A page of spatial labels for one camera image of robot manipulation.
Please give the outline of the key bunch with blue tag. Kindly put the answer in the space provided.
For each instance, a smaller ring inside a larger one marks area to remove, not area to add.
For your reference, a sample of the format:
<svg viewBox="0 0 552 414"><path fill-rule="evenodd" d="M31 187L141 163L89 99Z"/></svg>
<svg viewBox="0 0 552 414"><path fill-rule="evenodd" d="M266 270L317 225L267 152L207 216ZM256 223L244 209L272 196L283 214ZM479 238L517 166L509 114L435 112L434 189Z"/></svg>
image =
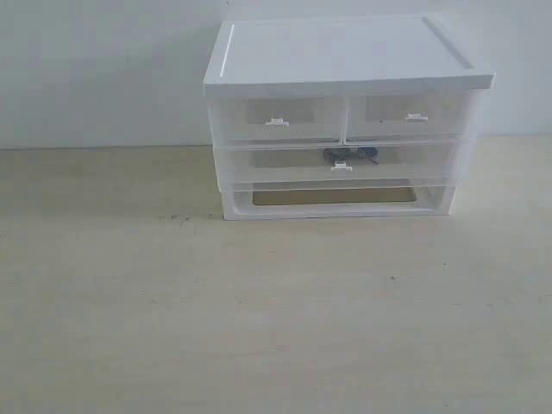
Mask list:
<svg viewBox="0 0 552 414"><path fill-rule="evenodd" d="M377 165L379 150L376 147L333 147L323 150L323 158L332 166L353 161L369 162Z"/></svg>

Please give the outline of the clear upper right drawer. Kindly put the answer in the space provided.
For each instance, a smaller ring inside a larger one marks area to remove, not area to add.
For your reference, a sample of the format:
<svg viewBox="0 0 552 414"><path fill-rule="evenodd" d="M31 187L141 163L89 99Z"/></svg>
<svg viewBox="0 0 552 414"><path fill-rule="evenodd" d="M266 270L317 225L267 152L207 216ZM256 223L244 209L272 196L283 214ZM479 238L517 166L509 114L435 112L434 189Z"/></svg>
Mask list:
<svg viewBox="0 0 552 414"><path fill-rule="evenodd" d="M475 101L469 91L354 97L348 104L346 139L461 134Z"/></svg>

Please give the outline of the clear plastic storage bin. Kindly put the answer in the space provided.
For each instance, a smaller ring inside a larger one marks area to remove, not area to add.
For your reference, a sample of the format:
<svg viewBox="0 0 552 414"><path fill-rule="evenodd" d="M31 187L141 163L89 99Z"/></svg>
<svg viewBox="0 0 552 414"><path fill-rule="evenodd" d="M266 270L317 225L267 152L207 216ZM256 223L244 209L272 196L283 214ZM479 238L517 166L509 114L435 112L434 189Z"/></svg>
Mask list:
<svg viewBox="0 0 552 414"><path fill-rule="evenodd" d="M376 147L378 164L353 161L332 166L323 150ZM353 146L235 147L213 149L219 190L289 191L322 188L439 185L459 175L463 145L440 141L369 141Z"/></svg>

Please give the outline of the white plastic drawer cabinet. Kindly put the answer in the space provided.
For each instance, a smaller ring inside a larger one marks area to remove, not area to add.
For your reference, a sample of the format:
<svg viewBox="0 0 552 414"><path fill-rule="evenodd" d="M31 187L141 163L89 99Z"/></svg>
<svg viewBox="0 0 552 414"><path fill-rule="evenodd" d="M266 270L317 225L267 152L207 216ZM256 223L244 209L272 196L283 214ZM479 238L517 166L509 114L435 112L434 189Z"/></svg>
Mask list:
<svg viewBox="0 0 552 414"><path fill-rule="evenodd" d="M463 145L459 175L439 185L322 188L289 191L220 191L227 220L333 216L446 216L471 160L480 104L494 73L471 59L442 25L427 15L226 21L204 75L209 103L223 98L339 97L344 101L337 142L281 142L235 147L353 146L369 141L440 141ZM473 92L466 128L456 135L346 139L354 97Z"/></svg>

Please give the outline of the clear upper left drawer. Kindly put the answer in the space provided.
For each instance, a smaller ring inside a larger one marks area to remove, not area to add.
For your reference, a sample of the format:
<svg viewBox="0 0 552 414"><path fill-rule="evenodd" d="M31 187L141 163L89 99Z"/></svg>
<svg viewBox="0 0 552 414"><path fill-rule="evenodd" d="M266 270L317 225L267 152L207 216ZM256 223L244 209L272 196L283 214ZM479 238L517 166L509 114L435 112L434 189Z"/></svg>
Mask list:
<svg viewBox="0 0 552 414"><path fill-rule="evenodd" d="M221 145L337 142L344 101L339 97L223 98L209 103L213 141Z"/></svg>

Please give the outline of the clear drawer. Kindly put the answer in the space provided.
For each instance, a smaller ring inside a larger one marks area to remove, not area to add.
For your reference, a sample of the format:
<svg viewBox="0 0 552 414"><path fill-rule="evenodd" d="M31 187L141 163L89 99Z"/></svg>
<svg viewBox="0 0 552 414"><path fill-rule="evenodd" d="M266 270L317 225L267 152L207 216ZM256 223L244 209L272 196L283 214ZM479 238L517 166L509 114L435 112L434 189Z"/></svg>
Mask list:
<svg viewBox="0 0 552 414"><path fill-rule="evenodd" d="M346 139L461 134L475 101L469 91L354 97L348 104Z"/></svg>
<svg viewBox="0 0 552 414"><path fill-rule="evenodd" d="M213 141L221 145L337 142L344 101L339 97L223 98L209 103Z"/></svg>

